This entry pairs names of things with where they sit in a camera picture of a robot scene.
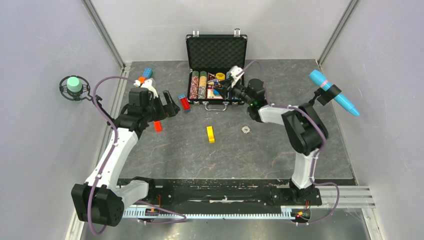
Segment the black holder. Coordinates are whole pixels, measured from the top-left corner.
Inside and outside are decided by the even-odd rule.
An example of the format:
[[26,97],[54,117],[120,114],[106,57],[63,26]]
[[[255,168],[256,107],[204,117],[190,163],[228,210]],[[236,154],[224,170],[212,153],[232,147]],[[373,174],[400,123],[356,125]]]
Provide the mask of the black holder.
[[[76,78],[78,78],[79,80],[81,80],[85,83],[85,84],[82,85],[81,91],[72,92],[68,89],[67,85],[64,84],[64,82],[66,80],[68,80],[68,78],[70,78],[70,77],[76,77]],[[60,94],[62,94],[62,96],[69,101],[82,101],[82,100],[88,100],[90,102],[93,101],[93,97],[90,95],[90,90],[91,89],[90,89],[89,82],[85,78],[83,78],[82,76],[77,76],[77,75],[66,76],[59,83]],[[81,95],[83,93],[87,93],[87,96],[81,97]]]
[[307,201],[312,206],[321,206],[320,190],[314,185],[305,188],[302,194],[296,191],[292,186],[290,188],[272,188],[271,201],[275,206],[304,206]]
[[325,106],[335,97],[337,97],[337,95],[339,95],[339,93],[341,92],[342,90],[340,90],[340,88],[338,88],[336,85],[332,85],[327,91],[324,91],[322,88],[318,88],[316,91],[313,92],[315,96],[313,96],[309,103],[311,105],[314,105],[315,100],[318,100],[320,104]]
[[131,88],[128,94],[128,104],[122,107],[120,115],[113,123],[117,128],[135,131],[140,138],[142,132],[149,126],[148,123],[174,117],[181,110],[175,104],[169,91],[165,90],[162,93],[166,105],[162,104],[160,97],[154,97],[153,92],[147,88]]

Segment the small gear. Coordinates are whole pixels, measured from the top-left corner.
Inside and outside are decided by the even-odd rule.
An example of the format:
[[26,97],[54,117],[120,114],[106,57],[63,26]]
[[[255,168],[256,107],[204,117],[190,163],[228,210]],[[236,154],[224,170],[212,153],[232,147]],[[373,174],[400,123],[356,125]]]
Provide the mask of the small gear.
[[241,131],[243,131],[244,134],[248,134],[251,132],[251,129],[248,126],[244,126],[241,128]]

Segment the green ball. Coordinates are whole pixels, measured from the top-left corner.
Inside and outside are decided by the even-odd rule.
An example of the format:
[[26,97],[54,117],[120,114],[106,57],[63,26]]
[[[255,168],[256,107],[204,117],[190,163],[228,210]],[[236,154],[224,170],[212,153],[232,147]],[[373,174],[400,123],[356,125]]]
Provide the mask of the green ball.
[[83,83],[76,76],[71,76],[66,81],[66,87],[73,93],[78,93],[83,89]]

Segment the blue marker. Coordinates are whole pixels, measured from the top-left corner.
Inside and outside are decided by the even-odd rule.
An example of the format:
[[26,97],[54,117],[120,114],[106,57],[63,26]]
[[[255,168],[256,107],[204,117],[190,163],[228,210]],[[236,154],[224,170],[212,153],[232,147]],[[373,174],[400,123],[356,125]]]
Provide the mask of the blue marker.
[[[318,70],[313,70],[309,74],[309,78],[314,82],[316,85],[318,85],[320,88],[322,88],[324,91],[327,91],[333,84],[329,82]],[[355,108],[355,105],[351,103],[342,93],[339,93],[337,96],[335,96],[334,100],[340,104],[346,111],[351,113],[354,116],[359,116],[359,111]]]

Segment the yellow lego brick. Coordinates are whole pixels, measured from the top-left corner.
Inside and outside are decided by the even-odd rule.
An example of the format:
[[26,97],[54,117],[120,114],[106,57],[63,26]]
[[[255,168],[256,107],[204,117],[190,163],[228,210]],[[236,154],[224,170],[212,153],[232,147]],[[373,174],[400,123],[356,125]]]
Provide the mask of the yellow lego brick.
[[208,126],[206,130],[207,130],[207,137],[209,138],[209,143],[210,144],[215,143],[214,129],[212,128],[212,126]]

